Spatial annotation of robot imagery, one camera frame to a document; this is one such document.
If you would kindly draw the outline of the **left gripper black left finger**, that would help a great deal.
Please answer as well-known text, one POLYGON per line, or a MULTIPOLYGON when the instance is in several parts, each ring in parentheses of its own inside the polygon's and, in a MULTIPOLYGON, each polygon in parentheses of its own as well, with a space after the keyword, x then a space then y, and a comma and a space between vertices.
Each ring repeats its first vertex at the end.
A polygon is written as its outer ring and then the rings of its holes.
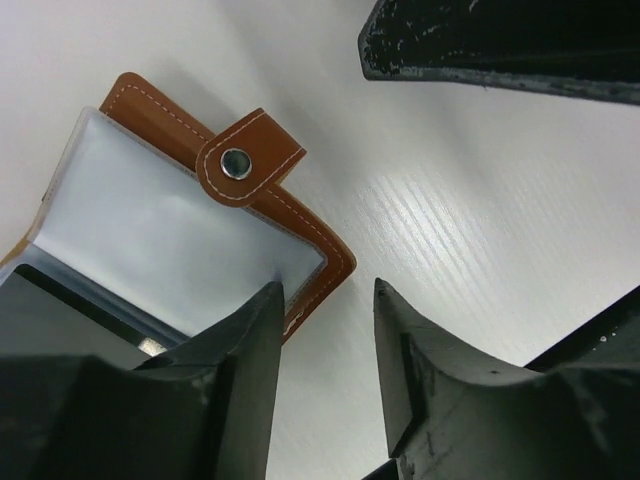
POLYGON ((203 396, 199 479, 263 479, 271 440, 284 329, 284 291, 271 281, 238 310, 137 369, 192 373, 203 396))

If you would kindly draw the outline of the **dark grey credit card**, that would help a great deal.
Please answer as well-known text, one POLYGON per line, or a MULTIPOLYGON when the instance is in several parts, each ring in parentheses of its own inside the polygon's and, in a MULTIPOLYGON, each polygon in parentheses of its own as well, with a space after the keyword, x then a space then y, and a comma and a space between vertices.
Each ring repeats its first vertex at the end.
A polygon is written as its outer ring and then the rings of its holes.
POLYGON ((1 354, 95 355, 133 369, 166 351, 36 268, 22 264, 1 282, 1 354))

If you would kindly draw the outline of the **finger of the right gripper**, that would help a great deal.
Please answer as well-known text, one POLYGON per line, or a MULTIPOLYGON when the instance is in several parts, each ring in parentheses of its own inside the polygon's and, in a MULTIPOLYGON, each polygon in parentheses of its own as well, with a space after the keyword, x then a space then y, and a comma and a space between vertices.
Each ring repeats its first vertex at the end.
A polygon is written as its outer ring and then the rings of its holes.
POLYGON ((368 80, 639 102, 636 0, 379 1, 358 50, 368 80))

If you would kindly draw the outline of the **brown leather card holder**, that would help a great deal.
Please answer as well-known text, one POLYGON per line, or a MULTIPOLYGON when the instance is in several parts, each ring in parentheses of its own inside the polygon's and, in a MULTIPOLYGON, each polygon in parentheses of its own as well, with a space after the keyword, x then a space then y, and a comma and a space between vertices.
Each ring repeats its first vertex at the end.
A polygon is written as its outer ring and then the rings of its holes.
POLYGON ((123 73, 82 111, 1 274, 33 266, 161 343, 200 333, 278 281, 291 335, 356 267, 281 185, 304 155, 262 109, 214 133, 123 73))

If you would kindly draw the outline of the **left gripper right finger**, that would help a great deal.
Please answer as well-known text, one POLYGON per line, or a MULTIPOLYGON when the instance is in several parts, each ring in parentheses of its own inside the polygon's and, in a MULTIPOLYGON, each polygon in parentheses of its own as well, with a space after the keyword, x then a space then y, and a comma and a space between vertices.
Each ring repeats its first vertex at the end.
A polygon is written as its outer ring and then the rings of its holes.
POLYGON ((425 425, 440 379, 496 387, 535 372, 489 355, 422 315, 389 282, 374 281, 374 339, 388 453, 398 457, 425 425))

